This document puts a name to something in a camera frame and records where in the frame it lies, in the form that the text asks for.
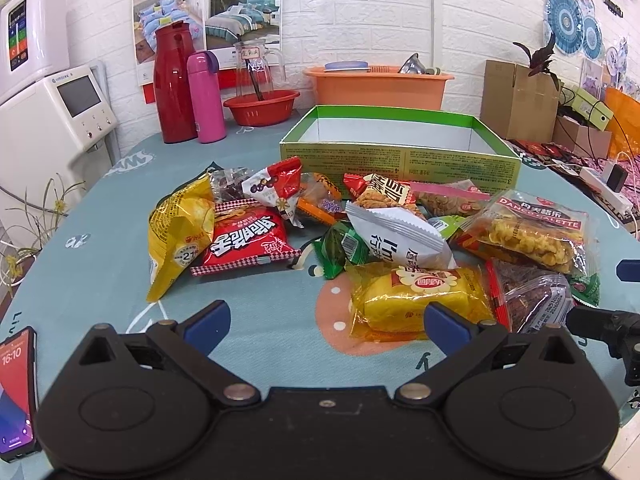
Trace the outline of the yellow cake snack packet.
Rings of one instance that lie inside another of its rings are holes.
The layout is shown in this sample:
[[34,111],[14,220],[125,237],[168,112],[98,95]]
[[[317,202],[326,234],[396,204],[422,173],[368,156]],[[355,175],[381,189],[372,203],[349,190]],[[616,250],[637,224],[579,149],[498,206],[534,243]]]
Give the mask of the yellow cake snack packet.
[[477,266],[407,269],[385,262],[349,266],[350,336],[373,342],[425,339],[424,312],[438,302],[472,323],[496,316]]

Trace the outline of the yellow chips bag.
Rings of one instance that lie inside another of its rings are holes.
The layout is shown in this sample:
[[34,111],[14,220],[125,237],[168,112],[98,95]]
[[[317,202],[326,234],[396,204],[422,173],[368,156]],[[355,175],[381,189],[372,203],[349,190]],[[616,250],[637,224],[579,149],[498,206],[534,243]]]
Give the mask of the yellow chips bag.
[[215,202],[207,172],[156,204],[148,220],[151,277],[147,302],[162,298],[201,255],[212,239],[214,225]]

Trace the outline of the red checkered snack packet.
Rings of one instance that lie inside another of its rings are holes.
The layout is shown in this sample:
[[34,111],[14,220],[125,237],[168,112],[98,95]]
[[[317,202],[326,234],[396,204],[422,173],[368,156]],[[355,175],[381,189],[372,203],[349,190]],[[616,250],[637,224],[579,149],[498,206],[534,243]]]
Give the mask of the red checkered snack packet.
[[302,254],[288,244],[285,223],[277,209],[256,200],[230,200],[215,207],[212,241],[193,276],[293,261]]

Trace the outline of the white snack packet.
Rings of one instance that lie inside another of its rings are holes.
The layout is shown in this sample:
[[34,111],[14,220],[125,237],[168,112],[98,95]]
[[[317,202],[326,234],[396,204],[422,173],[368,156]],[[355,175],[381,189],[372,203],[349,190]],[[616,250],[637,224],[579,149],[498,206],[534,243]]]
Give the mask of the white snack packet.
[[410,269],[457,267],[439,230],[408,209],[367,209],[348,202],[345,211],[352,227],[376,258]]

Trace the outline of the clear cookie packet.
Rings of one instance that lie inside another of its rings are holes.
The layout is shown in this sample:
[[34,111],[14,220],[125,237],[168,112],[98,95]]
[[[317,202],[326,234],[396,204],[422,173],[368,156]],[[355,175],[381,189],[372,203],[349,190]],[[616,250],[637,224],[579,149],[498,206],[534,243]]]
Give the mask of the clear cookie packet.
[[589,214],[517,190],[497,194],[461,225],[480,244],[573,276],[592,271]]

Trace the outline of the orange cracker packet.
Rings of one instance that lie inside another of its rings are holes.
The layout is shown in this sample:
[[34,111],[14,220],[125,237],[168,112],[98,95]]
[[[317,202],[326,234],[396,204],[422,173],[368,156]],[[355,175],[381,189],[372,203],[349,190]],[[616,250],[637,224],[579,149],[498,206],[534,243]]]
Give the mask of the orange cracker packet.
[[355,204],[366,209],[401,207],[424,220],[424,214],[416,206],[408,182],[396,181],[379,174],[344,174],[343,183]]

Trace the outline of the green cardboard box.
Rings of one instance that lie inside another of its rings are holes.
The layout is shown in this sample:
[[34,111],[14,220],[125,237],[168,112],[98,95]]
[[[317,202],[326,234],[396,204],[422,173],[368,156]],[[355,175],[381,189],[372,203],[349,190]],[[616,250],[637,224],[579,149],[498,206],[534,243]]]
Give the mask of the green cardboard box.
[[396,181],[471,180],[495,194],[514,188],[521,159],[474,116],[360,105],[318,105],[280,142],[282,158],[343,185],[344,174]]

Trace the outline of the smartphone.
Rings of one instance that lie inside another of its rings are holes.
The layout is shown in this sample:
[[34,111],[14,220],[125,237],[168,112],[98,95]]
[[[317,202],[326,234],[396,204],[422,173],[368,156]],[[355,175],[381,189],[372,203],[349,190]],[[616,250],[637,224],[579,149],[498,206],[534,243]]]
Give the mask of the smartphone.
[[40,450],[37,411],[35,330],[26,326],[1,343],[0,452],[5,463]]

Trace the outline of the red plastic basin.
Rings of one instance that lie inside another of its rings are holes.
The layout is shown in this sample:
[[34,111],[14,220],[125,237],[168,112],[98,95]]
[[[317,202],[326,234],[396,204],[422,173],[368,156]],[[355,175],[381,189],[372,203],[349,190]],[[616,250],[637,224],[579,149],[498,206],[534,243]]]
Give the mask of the red plastic basin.
[[280,124],[291,117],[294,102],[300,96],[297,90],[273,90],[264,93],[262,100],[250,96],[236,96],[224,101],[235,122],[245,127],[265,127]]

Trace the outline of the brown cardboard box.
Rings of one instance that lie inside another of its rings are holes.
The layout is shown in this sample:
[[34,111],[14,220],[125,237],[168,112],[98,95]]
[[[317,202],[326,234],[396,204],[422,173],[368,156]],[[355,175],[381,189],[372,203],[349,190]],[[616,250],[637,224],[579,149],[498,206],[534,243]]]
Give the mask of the brown cardboard box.
[[552,140],[560,90],[546,74],[520,64],[487,60],[480,120],[504,140]]

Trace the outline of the glass pitcher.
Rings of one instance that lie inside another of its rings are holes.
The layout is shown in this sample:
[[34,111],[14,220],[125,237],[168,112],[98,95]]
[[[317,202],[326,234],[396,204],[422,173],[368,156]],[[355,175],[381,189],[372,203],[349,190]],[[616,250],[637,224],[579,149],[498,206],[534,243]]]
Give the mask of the glass pitcher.
[[263,39],[240,41],[234,45],[237,96],[254,96],[258,101],[271,98],[286,83],[284,57],[280,49],[269,47]]

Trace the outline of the white water dispenser machine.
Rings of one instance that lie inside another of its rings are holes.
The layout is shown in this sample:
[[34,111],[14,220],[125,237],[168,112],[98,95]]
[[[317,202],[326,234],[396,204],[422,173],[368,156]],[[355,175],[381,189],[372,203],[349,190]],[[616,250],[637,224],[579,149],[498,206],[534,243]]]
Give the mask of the white water dispenser machine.
[[111,169],[117,118],[88,65],[44,77],[1,105],[1,225],[40,248]]

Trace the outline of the dark red leafed plant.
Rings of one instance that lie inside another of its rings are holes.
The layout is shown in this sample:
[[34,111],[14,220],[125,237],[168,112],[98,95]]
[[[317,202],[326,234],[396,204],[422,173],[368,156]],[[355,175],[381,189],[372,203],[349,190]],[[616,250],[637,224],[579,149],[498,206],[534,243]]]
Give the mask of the dark red leafed plant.
[[550,64],[552,63],[552,54],[555,47],[555,34],[552,32],[550,34],[549,40],[547,44],[532,52],[529,50],[529,47],[526,47],[525,44],[521,44],[520,42],[514,41],[514,46],[519,47],[528,58],[528,76],[533,77],[536,75],[548,75],[556,90],[560,90],[560,81],[558,76],[550,70]]

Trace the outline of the blue paper fan decoration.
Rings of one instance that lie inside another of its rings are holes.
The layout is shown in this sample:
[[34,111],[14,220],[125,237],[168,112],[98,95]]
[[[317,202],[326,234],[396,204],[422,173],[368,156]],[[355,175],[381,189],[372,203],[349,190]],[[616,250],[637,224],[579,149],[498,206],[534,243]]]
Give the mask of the blue paper fan decoration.
[[546,23],[561,53],[573,55],[582,50],[585,26],[577,0],[547,0]]

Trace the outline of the bedding poster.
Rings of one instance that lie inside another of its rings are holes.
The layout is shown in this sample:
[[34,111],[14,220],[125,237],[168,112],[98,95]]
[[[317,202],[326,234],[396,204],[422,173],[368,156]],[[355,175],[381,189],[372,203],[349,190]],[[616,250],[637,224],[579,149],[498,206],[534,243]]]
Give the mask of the bedding poster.
[[214,50],[220,66],[235,66],[234,45],[263,39],[281,45],[282,0],[131,0],[137,82],[153,78],[157,29],[183,21],[195,50]]

